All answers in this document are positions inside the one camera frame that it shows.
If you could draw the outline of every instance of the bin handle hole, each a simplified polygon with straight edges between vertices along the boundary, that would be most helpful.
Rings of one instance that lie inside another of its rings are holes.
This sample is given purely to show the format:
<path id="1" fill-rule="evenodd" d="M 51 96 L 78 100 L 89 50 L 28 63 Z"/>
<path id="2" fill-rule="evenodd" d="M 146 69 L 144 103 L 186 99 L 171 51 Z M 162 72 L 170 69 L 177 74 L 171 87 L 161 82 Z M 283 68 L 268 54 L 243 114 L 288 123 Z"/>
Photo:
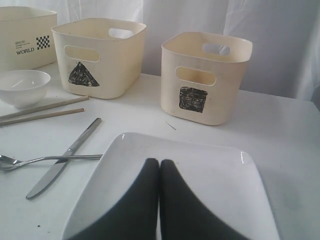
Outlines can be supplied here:
<path id="1" fill-rule="evenodd" d="M 98 62 L 100 60 L 99 53 L 90 48 L 70 46 L 64 47 L 65 54 L 75 60 L 87 61 L 87 62 Z"/>
<path id="2" fill-rule="evenodd" d="M 115 39 L 128 39 L 135 34 L 133 31 L 126 30 L 126 29 L 110 28 L 109 35 L 110 37 Z"/>
<path id="3" fill-rule="evenodd" d="M 230 54 L 230 47 L 222 44 L 204 43 L 202 51 L 206 54 L 216 54 L 221 56 L 228 56 Z"/>
<path id="4" fill-rule="evenodd" d="M 201 71 L 183 66 L 179 66 L 175 69 L 175 75 L 181 80 L 210 87 L 213 86 L 217 81 L 216 76 L 212 72 Z"/>

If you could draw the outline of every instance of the white curtain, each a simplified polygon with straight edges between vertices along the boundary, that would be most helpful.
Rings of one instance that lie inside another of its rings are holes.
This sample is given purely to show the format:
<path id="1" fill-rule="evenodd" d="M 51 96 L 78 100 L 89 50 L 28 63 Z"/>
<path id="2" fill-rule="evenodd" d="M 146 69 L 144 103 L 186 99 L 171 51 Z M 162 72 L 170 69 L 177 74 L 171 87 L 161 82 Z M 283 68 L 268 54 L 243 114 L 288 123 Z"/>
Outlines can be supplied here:
<path id="1" fill-rule="evenodd" d="M 319 0 L 0 0 L 58 12 L 58 24 L 106 17 L 147 24 L 142 71 L 161 73 L 161 44 L 185 31 L 253 42 L 241 89 L 320 108 Z"/>

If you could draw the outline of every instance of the wooden chopstick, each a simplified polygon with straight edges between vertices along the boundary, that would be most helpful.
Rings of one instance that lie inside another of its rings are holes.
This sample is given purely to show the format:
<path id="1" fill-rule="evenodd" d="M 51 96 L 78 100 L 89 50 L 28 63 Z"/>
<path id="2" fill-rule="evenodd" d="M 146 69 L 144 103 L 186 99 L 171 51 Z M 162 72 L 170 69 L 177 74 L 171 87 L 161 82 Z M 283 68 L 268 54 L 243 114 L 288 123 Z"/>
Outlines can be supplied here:
<path id="1" fill-rule="evenodd" d="M 69 104 L 79 103 L 79 102 L 86 101 L 86 100 L 89 100 L 89 97 L 82 96 L 82 97 L 77 97 L 77 98 L 74 98 L 71 100 L 52 103 L 52 104 L 45 105 L 45 106 L 38 106 L 38 107 L 34 107 L 34 108 L 29 108 L 29 109 L 22 110 L 22 111 L 19 111 L 16 113 L 11 113 L 8 115 L 0 116 L 0 120 L 11 119 L 11 118 L 19 117 L 22 115 L 32 114 L 32 113 L 36 113 L 36 112 L 40 112 L 40 111 L 44 111 L 44 110 L 48 110 L 48 109 L 53 109 L 53 108 L 57 108 L 57 107 L 61 107 L 61 106 L 69 105 Z"/>
<path id="2" fill-rule="evenodd" d="M 29 122 L 29 121 L 38 120 L 38 119 L 52 118 L 52 117 L 57 117 L 57 116 L 62 116 L 67 114 L 76 114 L 84 111 L 85 111 L 84 108 L 78 108 L 78 109 L 73 109 L 68 111 L 58 111 L 58 112 L 52 112 L 47 114 L 41 114 L 37 116 L 29 116 L 29 117 L 18 118 L 13 120 L 0 121 L 0 127 L 5 125 L 10 125 L 10 124 Z"/>

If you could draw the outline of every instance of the table knife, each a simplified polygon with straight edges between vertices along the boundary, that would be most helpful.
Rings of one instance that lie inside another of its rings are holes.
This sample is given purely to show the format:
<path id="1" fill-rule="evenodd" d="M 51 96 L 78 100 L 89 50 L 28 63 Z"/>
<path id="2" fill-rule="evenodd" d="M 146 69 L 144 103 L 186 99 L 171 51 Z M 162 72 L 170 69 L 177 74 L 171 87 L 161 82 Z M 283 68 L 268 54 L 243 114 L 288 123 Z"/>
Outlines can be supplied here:
<path id="1" fill-rule="evenodd" d="M 90 126 L 78 137 L 77 140 L 68 148 L 63 156 L 73 155 L 79 147 L 87 140 L 87 138 L 96 130 L 96 128 L 102 122 L 101 118 L 97 118 L 90 124 Z M 47 190 L 54 181 L 63 172 L 70 160 L 58 160 L 54 165 L 45 173 L 45 175 L 39 180 L 39 182 L 32 188 L 32 190 L 25 197 L 28 200 L 34 199 Z"/>

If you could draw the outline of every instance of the checkered logo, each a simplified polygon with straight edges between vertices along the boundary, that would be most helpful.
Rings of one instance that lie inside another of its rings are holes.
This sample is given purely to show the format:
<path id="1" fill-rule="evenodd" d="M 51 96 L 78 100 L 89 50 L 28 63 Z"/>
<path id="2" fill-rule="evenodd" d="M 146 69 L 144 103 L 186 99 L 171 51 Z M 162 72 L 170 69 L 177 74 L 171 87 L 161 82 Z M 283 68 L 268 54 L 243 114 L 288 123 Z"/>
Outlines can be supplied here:
<path id="1" fill-rule="evenodd" d="M 36 38 L 36 45 L 37 45 L 37 49 L 46 49 L 46 48 L 50 48 L 50 39 L 49 39 L 49 35 L 47 36 L 40 36 Z"/>

